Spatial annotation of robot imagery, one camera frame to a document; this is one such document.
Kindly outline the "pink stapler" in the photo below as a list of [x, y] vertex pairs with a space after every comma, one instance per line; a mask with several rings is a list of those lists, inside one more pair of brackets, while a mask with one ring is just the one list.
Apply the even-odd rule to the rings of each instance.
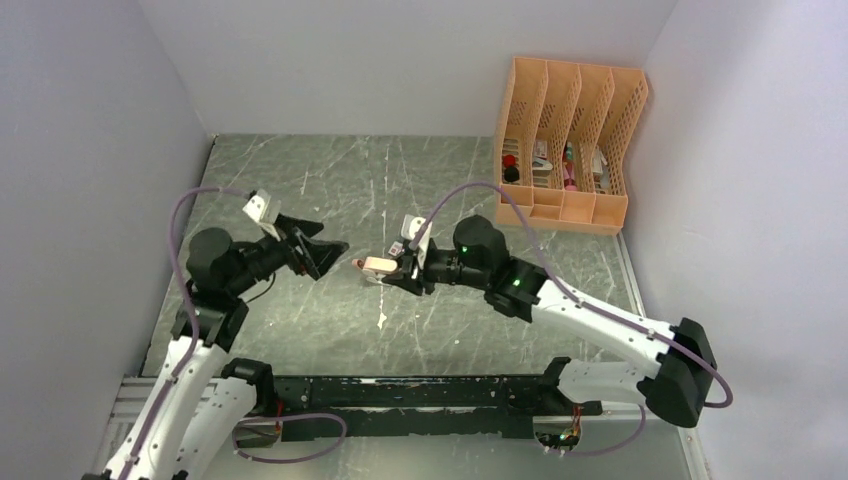
[[365, 257], [354, 259], [352, 265], [357, 268], [368, 282], [381, 284], [386, 276], [398, 272], [399, 266], [396, 260], [382, 257]]

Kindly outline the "red white staple box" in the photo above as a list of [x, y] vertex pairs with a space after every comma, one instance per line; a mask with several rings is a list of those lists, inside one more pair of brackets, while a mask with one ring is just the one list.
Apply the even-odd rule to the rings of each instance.
[[401, 241], [395, 241], [389, 247], [387, 254], [389, 258], [397, 258], [404, 252], [405, 246]]

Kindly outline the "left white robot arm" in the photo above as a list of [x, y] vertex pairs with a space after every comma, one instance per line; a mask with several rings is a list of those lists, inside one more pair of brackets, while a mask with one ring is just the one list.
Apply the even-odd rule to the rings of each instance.
[[248, 415], [281, 411], [272, 368], [230, 351], [247, 317], [243, 294], [280, 269], [319, 280], [348, 250], [318, 239], [320, 222], [278, 215], [262, 238], [207, 228], [188, 244], [184, 296], [154, 388], [101, 479], [200, 479]]

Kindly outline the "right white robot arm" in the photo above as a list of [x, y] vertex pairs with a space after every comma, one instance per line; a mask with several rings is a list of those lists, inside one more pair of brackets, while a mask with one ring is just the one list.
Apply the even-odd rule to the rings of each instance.
[[555, 367], [554, 378], [539, 389], [548, 412], [612, 401], [643, 406], [678, 427], [698, 424], [717, 369], [700, 323], [653, 320], [568, 287], [542, 267], [511, 255], [503, 233], [479, 215], [458, 223], [450, 249], [438, 248], [430, 238], [412, 248], [423, 222], [407, 217], [404, 235], [389, 257], [360, 261], [363, 273], [418, 296], [432, 293], [438, 284], [475, 288], [506, 317], [564, 329], [619, 357], [618, 362], [570, 360]]

